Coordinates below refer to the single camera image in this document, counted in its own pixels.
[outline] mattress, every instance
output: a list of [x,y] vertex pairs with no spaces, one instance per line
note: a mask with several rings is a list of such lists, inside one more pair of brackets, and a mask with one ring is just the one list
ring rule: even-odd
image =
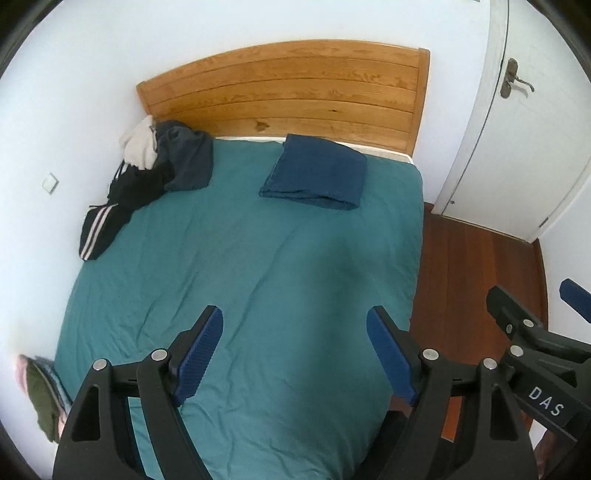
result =
[[[136,211],[84,264],[57,348],[74,397],[95,359],[139,361],[219,307],[222,338],[180,410],[214,479],[350,477],[392,393],[365,316],[383,305],[409,327],[417,169],[368,156],[360,207],[328,210],[258,196],[281,153],[275,142],[216,140],[207,188]],[[160,479],[139,400],[130,404],[146,473]]]

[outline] blue gripper pad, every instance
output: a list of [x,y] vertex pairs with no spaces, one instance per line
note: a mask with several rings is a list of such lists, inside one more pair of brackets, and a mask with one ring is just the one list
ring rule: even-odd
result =
[[215,308],[178,366],[173,403],[182,405],[195,395],[223,332],[222,311]]
[[[418,392],[413,387],[411,365],[380,318],[376,307],[368,312],[366,327],[369,340],[374,346],[378,359],[390,381],[394,395],[403,398],[406,403],[414,406],[418,400]],[[420,360],[417,356],[415,359],[420,368]]]
[[591,323],[591,293],[567,278],[560,284],[560,298]]

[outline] pile of clothes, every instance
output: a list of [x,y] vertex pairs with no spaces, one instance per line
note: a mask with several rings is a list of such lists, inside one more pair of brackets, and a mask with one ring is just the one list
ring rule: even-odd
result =
[[166,192],[206,187],[213,171],[213,139],[182,122],[156,127],[151,115],[120,140],[124,159],[111,181],[107,202],[89,208],[80,236],[82,260],[98,258],[132,213]]
[[17,357],[17,384],[37,412],[37,423],[47,440],[59,443],[72,401],[53,369],[53,362],[41,357]]

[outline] metal door lever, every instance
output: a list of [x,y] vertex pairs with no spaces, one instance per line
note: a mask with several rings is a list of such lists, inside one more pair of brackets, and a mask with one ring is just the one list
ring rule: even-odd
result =
[[511,85],[514,82],[523,83],[524,85],[527,85],[532,92],[535,91],[534,86],[530,82],[521,80],[517,76],[517,67],[517,60],[509,59],[507,62],[507,69],[505,71],[505,78],[503,79],[503,83],[501,85],[501,97],[503,98],[509,98],[509,95],[511,94]]

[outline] cream colored cloth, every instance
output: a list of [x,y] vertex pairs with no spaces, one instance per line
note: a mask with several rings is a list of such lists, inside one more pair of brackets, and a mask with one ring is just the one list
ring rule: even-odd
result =
[[151,170],[156,161],[156,129],[152,126],[153,122],[152,115],[148,115],[119,139],[125,162],[140,170]]

